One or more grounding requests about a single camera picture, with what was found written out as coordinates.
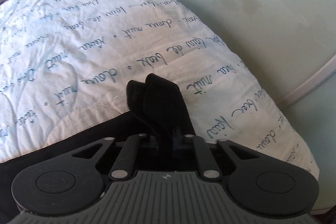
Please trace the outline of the black pants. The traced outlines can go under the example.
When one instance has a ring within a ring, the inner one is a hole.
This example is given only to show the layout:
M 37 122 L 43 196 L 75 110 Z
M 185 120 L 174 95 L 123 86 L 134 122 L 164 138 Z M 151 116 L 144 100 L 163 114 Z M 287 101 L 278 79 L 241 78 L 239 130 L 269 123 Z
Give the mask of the black pants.
M 3 163 L 1 223 L 23 211 L 52 218 L 83 214 L 139 173 L 221 177 L 214 149 L 196 135 L 175 83 L 154 74 L 143 83 L 131 80 L 126 100 L 125 114 Z M 188 149 L 173 149 L 177 132 Z

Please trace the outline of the white script-print duvet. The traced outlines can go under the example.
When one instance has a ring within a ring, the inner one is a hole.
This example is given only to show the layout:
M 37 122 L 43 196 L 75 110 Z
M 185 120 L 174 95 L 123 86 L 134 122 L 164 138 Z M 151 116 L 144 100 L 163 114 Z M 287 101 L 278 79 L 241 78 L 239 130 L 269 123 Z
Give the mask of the white script-print duvet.
M 319 167 L 238 55 L 177 0 L 1 4 L 1 162 L 127 111 L 126 84 L 176 83 L 195 132 Z

